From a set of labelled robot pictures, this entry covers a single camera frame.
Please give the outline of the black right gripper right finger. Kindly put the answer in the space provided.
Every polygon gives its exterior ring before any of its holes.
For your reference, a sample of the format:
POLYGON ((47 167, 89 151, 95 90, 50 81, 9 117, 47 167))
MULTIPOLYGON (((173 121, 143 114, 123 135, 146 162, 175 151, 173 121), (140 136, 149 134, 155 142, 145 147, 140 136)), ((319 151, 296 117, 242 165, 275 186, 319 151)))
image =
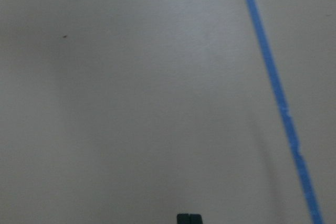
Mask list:
POLYGON ((190 224, 203 224, 202 215, 190 214, 190 224))

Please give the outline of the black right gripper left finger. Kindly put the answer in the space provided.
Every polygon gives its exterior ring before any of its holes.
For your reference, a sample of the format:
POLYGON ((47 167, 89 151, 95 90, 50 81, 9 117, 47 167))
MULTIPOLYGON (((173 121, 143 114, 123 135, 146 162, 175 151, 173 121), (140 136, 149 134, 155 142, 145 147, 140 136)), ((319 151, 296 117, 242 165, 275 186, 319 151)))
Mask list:
POLYGON ((190 224, 190 215, 189 214, 177 214, 176 222, 177 224, 190 224))

